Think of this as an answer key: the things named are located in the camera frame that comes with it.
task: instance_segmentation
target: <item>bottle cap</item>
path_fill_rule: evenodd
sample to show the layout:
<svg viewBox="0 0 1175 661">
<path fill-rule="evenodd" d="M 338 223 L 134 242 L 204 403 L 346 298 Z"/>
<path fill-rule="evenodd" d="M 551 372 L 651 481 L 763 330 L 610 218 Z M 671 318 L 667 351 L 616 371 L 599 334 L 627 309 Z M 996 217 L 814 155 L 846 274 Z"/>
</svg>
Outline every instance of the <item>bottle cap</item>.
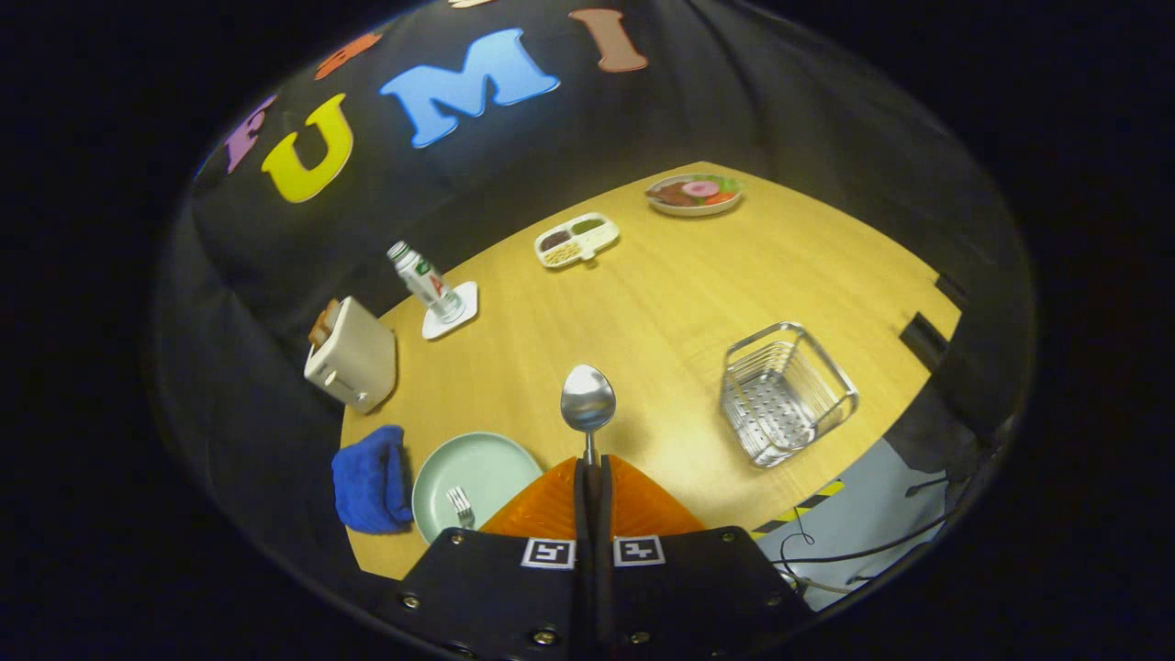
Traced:
<svg viewBox="0 0 1175 661">
<path fill-rule="evenodd" d="M 408 251 L 408 243 L 403 241 L 396 241 L 396 244 L 388 250 L 388 258 L 396 261 L 397 257 L 403 256 Z"/>
</svg>

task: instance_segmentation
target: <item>plastic bottle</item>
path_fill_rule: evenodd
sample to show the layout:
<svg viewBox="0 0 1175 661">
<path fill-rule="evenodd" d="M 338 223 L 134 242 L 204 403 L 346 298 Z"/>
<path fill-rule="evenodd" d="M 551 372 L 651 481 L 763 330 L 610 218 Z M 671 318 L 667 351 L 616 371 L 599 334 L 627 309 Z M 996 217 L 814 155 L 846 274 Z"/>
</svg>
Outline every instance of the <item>plastic bottle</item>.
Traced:
<svg viewBox="0 0 1175 661">
<path fill-rule="evenodd" d="M 442 274 L 429 259 L 398 241 L 388 250 L 388 258 L 396 265 L 396 272 L 417 298 L 419 298 L 442 322 L 448 323 L 461 316 L 465 301 L 444 281 Z"/>
</svg>

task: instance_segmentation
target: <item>light green plate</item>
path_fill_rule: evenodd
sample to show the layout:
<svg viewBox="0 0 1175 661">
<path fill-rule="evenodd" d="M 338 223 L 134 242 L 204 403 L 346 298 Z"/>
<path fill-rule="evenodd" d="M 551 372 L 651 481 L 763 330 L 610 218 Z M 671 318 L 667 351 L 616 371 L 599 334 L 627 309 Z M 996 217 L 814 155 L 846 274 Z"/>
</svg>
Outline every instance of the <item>light green plate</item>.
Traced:
<svg viewBox="0 0 1175 661">
<path fill-rule="evenodd" d="M 444 495 L 457 486 L 465 490 L 479 528 L 542 474 L 535 458 L 505 437 L 474 432 L 450 439 L 424 460 L 412 485 L 416 530 L 432 544 L 441 531 L 461 526 Z"/>
</svg>

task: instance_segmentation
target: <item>wire basket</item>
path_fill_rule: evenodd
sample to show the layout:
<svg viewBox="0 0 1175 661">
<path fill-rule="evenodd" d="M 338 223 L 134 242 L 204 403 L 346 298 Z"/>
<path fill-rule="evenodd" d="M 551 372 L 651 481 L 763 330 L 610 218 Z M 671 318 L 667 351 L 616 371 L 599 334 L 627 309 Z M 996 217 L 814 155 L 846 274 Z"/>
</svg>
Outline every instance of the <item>wire basket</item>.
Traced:
<svg viewBox="0 0 1175 661">
<path fill-rule="evenodd" d="M 776 466 L 857 411 L 852 382 L 798 323 L 768 325 L 726 351 L 721 406 L 757 466 Z"/>
</svg>

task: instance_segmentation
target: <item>yellow black hazard tape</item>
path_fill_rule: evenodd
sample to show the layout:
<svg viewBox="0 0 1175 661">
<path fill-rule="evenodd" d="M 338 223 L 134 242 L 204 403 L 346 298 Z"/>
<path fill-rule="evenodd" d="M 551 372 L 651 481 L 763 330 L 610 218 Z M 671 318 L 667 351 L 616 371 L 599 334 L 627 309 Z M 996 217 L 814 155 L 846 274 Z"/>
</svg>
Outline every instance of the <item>yellow black hazard tape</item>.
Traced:
<svg viewBox="0 0 1175 661">
<path fill-rule="evenodd" d="M 787 512 L 780 514 L 779 517 L 776 517 L 771 521 L 767 521 L 763 526 L 759 526 L 758 528 L 751 531 L 751 539 L 757 540 L 763 535 L 766 535 L 767 533 L 779 528 L 784 524 L 799 519 L 800 517 L 811 512 L 813 507 L 832 498 L 833 494 L 835 494 L 844 487 L 845 487 L 844 483 L 841 483 L 840 480 L 833 480 L 832 483 L 828 484 L 828 486 L 812 494 L 804 503 L 797 505 L 795 507 L 788 508 Z"/>
</svg>

